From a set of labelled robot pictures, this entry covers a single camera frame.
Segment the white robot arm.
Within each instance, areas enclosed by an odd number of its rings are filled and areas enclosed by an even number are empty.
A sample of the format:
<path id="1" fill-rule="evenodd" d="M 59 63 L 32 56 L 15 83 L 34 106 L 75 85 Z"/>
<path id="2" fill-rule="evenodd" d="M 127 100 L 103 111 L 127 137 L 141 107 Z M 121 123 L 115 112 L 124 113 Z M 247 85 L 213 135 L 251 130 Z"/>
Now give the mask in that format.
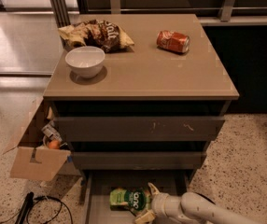
<path id="1" fill-rule="evenodd" d="M 156 218 L 168 218 L 176 224 L 261 224 L 219 207 L 198 193 L 188 191 L 182 196 L 172 196 L 160 192 L 152 183 L 148 186 L 151 207 L 135 218 L 135 224 L 150 224 Z"/>

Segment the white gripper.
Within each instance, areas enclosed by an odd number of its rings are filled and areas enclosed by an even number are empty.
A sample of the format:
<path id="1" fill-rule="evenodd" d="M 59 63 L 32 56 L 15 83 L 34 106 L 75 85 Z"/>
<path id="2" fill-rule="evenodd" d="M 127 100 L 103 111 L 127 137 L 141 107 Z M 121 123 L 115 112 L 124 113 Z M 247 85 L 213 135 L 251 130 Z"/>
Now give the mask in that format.
<path id="1" fill-rule="evenodd" d="M 171 196 L 167 193 L 160 193 L 158 188 L 148 182 L 150 193 L 153 196 L 151 202 L 152 210 L 144 210 L 134 221 L 135 224 L 150 224 L 155 217 L 168 217 L 172 220 L 179 220 L 182 215 L 181 198 Z"/>

